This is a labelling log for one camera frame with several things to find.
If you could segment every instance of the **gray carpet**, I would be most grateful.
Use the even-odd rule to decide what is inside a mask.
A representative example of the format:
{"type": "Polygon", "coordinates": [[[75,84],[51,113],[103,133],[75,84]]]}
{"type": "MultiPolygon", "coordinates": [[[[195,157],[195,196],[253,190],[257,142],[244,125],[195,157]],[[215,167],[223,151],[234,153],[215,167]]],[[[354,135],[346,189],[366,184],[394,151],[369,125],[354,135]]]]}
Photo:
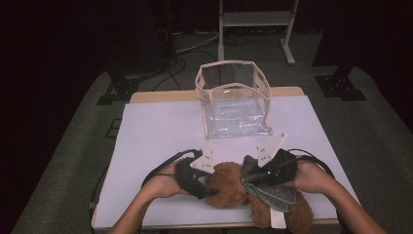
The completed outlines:
{"type": "MultiPolygon", "coordinates": [[[[178,35],[176,47],[184,49],[210,35],[178,35]]],[[[361,204],[389,233],[413,230],[413,137],[374,81],[358,68],[350,78],[367,100],[342,101],[324,97],[316,75],[331,74],[336,67],[312,67],[321,34],[291,36],[290,47],[296,60],[289,66],[280,45],[282,34],[237,38],[225,47],[226,59],[253,60],[271,86],[299,86],[319,116],[361,204]]],[[[179,56],[170,67],[182,90],[194,89],[199,66],[217,58],[216,43],[179,56]]],[[[151,91],[165,72],[143,81],[140,91],[151,91]]],[[[13,233],[92,233],[88,205],[96,185],[110,161],[115,138],[106,137],[112,121],[122,118],[126,101],[96,105],[110,84],[106,72],[96,77],[68,126],[13,233]]],[[[157,91],[176,90],[168,79],[157,91]]],[[[220,233],[218,229],[172,230],[170,233],[220,233]]],[[[230,229],[229,233],[275,233],[256,228],[230,229]]],[[[339,233],[337,225],[317,225],[312,233],[339,233]]]]}

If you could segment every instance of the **transparent container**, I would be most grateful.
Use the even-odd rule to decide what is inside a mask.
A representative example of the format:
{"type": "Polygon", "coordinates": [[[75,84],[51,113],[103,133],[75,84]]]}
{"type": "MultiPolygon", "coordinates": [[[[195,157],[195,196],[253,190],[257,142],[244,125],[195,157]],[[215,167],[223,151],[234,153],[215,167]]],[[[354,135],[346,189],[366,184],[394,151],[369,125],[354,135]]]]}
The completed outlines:
{"type": "Polygon", "coordinates": [[[204,64],[195,79],[206,139],[271,135],[271,88],[252,61],[204,64]]]}

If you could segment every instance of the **stuffed animal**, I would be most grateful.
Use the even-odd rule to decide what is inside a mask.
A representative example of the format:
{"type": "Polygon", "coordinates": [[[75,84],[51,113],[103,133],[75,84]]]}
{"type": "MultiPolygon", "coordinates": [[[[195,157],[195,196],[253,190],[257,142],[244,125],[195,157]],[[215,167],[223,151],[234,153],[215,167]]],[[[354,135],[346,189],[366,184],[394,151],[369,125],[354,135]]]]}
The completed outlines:
{"type": "MultiPolygon", "coordinates": [[[[259,228],[271,227],[270,206],[258,196],[245,191],[241,184],[242,166],[234,162],[215,165],[215,172],[206,177],[206,186],[220,192],[207,196],[205,201],[215,208],[234,208],[251,203],[251,218],[259,228]]],[[[307,234],[313,224],[313,212],[301,192],[296,193],[297,203],[289,205],[284,214],[287,229],[293,234],[307,234]]]]}

